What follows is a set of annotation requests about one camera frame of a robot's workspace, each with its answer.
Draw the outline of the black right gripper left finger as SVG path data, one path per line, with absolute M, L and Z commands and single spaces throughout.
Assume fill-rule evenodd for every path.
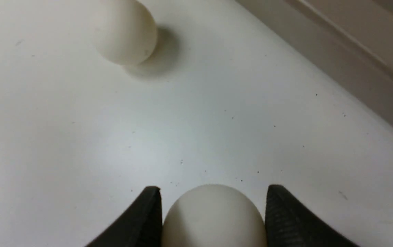
M 160 189 L 147 186 L 124 213 L 87 247 L 160 247 L 162 229 Z

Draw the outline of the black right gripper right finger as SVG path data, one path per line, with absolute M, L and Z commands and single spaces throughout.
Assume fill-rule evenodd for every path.
M 267 188 L 265 230 L 269 247 L 356 247 L 306 208 L 283 185 Z

